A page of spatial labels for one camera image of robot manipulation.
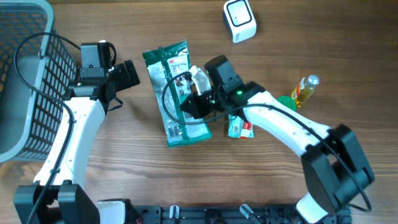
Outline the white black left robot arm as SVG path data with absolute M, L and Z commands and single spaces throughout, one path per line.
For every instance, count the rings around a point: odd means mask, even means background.
M 32 185 L 17 188 L 14 205 L 22 223 L 134 223 L 128 199 L 94 203 L 84 190 L 88 157 L 109 103 L 117 92 L 140 83 L 133 63 L 116 63 L 109 42 L 80 47 L 79 77 L 59 103 L 63 117 L 52 149 Z

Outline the yellow oil bottle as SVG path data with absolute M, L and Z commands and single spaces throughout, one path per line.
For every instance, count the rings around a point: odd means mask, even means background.
M 317 75 L 303 77 L 290 96 L 295 101 L 296 107 L 300 108 L 313 95 L 319 84 L 320 80 Z

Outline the red coffee stick sachet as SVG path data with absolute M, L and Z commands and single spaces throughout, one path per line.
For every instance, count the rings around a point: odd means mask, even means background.
M 247 138 L 253 138 L 254 137 L 254 131 L 253 131 L 253 126 L 249 122 L 243 122 L 243 127 L 241 130 L 240 138 L 241 139 L 247 139 Z

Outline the mint green sachet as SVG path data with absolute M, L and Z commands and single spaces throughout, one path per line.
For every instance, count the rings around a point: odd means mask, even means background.
M 228 136 L 231 138 L 240 138 L 243 124 L 244 121 L 239 116 L 229 115 Z

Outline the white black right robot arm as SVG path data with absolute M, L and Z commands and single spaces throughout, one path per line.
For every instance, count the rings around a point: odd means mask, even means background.
M 366 210 L 371 204 L 364 190 L 375 180 L 374 172 L 355 133 L 341 124 L 337 128 L 316 123 L 277 101 L 256 82 L 243 82 L 225 55 L 183 72 L 196 91 L 180 109 L 196 119 L 213 111 L 226 112 L 260 127 L 299 156 L 307 194 L 295 209 L 307 223 L 316 223 L 352 206 L 361 195 Z

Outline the green lid jar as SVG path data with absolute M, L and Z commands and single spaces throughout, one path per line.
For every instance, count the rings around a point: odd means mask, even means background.
M 292 111 L 297 110 L 297 105 L 295 100 L 293 100 L 289 96 L 280 96 L 278 97 L 277 101 L 281 103 L 282 105 L 286 106 L 287 108 L 291 109 Z

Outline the green white gloves package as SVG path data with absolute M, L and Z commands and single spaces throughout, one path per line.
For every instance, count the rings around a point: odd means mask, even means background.
M 188 42 L 184 40 L 144 52 L 142 55 L 162 116 L 168 146 L 187 146 L 211 139 L 212 133 L 206 124 L 180 124 L 170 119 L 164 111 L 164 108 L 167 108 L 174 118 L 184 122 L 196 121 L 192 115 L 180 110 L 180 104 L 192 94 L 191 84 L 184 77 L 174 80 L 165 92 L 165 96 L 162 97 L 166 84 L 173 77 L 191 68 Z

